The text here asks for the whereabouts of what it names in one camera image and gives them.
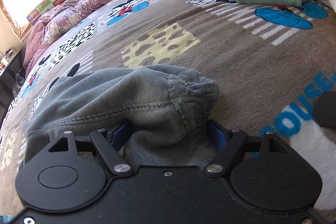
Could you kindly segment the grey sweatpants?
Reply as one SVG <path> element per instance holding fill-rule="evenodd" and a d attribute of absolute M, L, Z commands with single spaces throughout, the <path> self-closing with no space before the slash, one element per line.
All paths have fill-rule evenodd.
<path fill-rule="evenodd" d="M 205 128 L 218 98 L 214 80 L 172 65 L 106 68 L 64 76 L 22 125 L 27 139 L 25 159 L 31 160 L 67 130 L 85 136 L 130 121 L 135 133 L 121 154 L 131 166 L 204 167 L 217 154 Z"/>

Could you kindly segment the folded green garment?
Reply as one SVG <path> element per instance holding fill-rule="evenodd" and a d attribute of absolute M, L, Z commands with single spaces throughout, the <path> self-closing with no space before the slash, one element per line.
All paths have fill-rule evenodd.
<path fill-rule="evenodd" d="M 236 2 L 251 5 L 294 6 L 294 7 L 302 6 L 302 0 L 237 0 Z"/>

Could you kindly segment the Mickey Mouse brown blanket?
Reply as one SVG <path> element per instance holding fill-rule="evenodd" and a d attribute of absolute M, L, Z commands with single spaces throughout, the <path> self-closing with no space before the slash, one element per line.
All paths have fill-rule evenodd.
<path fill-rule="evenodd" d="M 224 127 L 287 140 L 321 175 L 315 208 L 335 221 L 335 131 L 311 115 L 335 90 L 335 12 L 315 2 L 282 10 L 226 0 L 114 0 L 54 42 L 2 124 L 1 214 L 22 208 L 14 186 L 27 146 L 21 125 L 54 79 L 74 65 L 82 75 L 159 63 L 215 80 L 212 118 Z"/>

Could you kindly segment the dark wooden desk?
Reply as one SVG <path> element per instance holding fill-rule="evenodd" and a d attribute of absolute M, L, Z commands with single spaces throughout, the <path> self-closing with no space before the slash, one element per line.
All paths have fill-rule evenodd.
<path fill-rule="evenodd" d="M 9 55 L 9 60 L 1 69 L 1 105 L 8 108 L 14 99 L 13 86 L 17 82 L 15 76 L 22 69 L 23 51 L 18 50 Z"/>

